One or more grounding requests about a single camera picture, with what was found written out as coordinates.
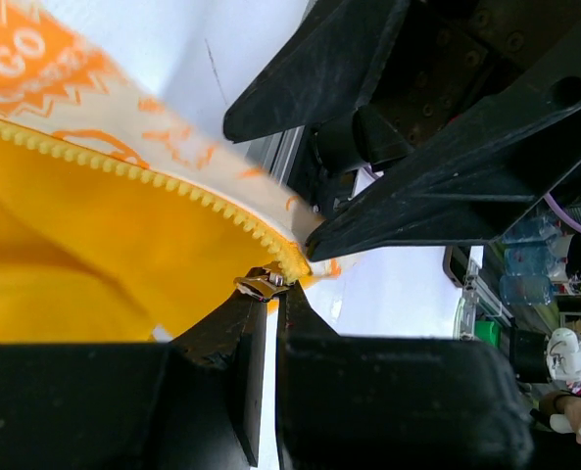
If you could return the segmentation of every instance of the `yellow fabric lining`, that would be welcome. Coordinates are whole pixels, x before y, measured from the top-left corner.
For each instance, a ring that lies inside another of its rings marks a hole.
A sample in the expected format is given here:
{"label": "yellow fabric lining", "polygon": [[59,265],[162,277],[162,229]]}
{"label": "yellow fabric lining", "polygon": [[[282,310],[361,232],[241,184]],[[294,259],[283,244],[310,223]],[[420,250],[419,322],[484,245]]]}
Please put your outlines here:
{"label": "yellow fabric lining", "polygon": [[198,203],[0,139],[0,342],[176,336],[272,259]]}

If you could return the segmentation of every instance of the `green object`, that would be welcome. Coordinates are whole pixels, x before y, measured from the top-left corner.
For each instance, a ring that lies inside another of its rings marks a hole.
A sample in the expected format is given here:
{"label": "green object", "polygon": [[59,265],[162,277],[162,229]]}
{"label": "green object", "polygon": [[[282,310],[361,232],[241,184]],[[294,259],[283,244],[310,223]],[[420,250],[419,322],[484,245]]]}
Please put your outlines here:
{"label": "green object", "polygon": [[502,330],[494,321],[476,321],[475,336],[484,343],[498,348],[502,338]]}

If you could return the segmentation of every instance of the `person's hand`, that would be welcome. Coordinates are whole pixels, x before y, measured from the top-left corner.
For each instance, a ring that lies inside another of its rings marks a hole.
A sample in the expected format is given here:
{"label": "person's hand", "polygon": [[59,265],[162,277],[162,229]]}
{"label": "person's hand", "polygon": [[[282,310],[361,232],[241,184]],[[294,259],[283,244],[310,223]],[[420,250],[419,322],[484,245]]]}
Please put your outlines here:
{"label": "person's hand", "polygon": [[581,399],[578,397],[566,397],[564,400],[564,416],[571,424],[578,444],[581,444],[579,430],[581,428]]}

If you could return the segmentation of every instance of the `white robotic hand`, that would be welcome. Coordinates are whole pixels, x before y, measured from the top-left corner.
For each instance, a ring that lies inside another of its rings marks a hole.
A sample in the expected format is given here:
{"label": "white robotic hand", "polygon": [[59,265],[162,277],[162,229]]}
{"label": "white robotic hand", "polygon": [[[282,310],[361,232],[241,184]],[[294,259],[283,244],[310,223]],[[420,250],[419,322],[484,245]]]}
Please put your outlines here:
{"label": "white robotic hand", "polygon": [[558,328],[547,343],[547,367],[554,380],[581,380],[581,342],[568,328]]}

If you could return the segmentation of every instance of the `clear plastic bottle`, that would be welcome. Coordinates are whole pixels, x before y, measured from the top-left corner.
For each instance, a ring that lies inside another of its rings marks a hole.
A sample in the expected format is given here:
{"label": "clear plastic bottle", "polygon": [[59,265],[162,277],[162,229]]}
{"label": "clear plastic bottle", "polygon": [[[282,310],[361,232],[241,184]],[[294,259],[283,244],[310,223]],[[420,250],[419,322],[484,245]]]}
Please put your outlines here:
{"label": "clear plastic bottle", "polygon": [[502,238],[506,245],[544,242],[548,238],[561,235],[559,223],[549,215],[523,218]]}
{"label": "clear plastic bottle", "polygon": [[503,276],[499,292],[509,306],[546,306],[554,300],[552,281],[543,275]]}
{"label": "clear plastic bottle", "polygon": [[515,245],[504,252],[506,274],[509,276],[550,276],[557,271],[560,260],[547,244]]}

